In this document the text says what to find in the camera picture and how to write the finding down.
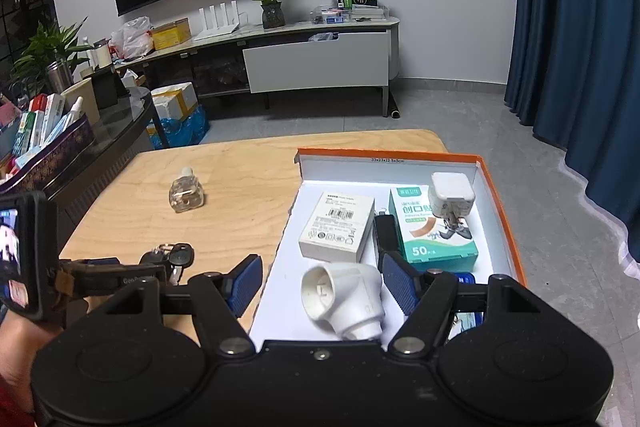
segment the blue curtain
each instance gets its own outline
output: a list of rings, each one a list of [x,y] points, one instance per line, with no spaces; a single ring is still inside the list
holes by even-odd
[[[518,0],[505,102],[566,150],[640,261],[640,0]]]

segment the green and white box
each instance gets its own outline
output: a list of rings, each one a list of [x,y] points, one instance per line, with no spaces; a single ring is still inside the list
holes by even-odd
[[[475,241],[459,233],[442,236],[450,234],[444,219],[433,216],[428,192],[427,185],[391,189],[389,212],[396,217],[405,259],[420,271],[471,272],[478,258]],[[460,225],[467,227],[465,219]]]

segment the blue plastic bag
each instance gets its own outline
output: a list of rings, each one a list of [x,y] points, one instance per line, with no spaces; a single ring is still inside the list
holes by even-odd
[[[184,121],[162,118],[160,123],[170,147],[197,145],[209,130],[209,121],[200,104]],[[151,135],[151,143],[155,149],[162,149],[158,133]]]

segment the barcode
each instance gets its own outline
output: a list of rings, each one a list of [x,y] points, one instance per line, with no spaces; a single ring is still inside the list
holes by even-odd
[[[329,217],[337,217],[338,219],[351,219],[351,217],[353,217],[353,210],[332,208],[331,210],[329,210]]]

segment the screw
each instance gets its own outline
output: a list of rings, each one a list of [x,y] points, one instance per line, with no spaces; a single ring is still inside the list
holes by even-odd
[[[424,350],[424,342],[417,337],[400,337],[394,342],[394,349],[401,355],[415,356]]]
[[[326,360],[331,356],[331,352],[328,349],[318,349],[314,353],[314,358],[316,360]]]
[[[231,337],[220,342],[220,351],[226,355],[238,357],[240,355],[248,355],[254,350],[254,345],[247,339],[241,337]]]

